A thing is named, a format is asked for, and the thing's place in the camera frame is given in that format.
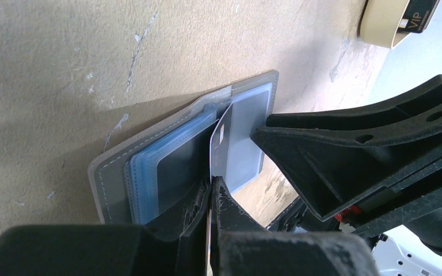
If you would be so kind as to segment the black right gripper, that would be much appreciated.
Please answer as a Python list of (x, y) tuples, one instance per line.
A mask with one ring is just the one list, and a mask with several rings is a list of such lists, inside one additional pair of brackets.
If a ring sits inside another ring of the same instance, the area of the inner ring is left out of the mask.
[(336, 231), (340, 216), (369, 222), (355, 233), (370, 239), (404, 225), (442, 256), (442, 102), (274, 114), (252, 140), (302, 198), (270, 231)]

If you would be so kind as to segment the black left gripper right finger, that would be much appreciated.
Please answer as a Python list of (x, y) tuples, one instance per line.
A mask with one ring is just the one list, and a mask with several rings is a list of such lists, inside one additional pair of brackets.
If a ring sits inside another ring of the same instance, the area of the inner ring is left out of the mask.
[(368, 244), (341, 232), (271, 232), (231, 196), (222, 177), (211, 193), (214, 275), (379, 275)]

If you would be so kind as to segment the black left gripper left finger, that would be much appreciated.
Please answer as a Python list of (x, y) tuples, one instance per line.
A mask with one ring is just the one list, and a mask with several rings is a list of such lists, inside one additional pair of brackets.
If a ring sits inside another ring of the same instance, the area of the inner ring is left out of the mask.
[(146, 225), (22, 225), (0, 236), (0, 275), (206, 275), (211, 185)]

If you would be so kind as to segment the dark credit card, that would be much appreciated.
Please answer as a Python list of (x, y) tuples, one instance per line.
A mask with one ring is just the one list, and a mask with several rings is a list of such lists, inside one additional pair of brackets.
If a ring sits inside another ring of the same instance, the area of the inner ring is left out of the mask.
[(211, 177), (226, 177), (232, 113), (233, 103), (230, 103), (218, 120), (210, 138), (209, 171)]
[(179, 145), (157, 165), (158, 213), (178, 202), (209, 171), (211, 124)]

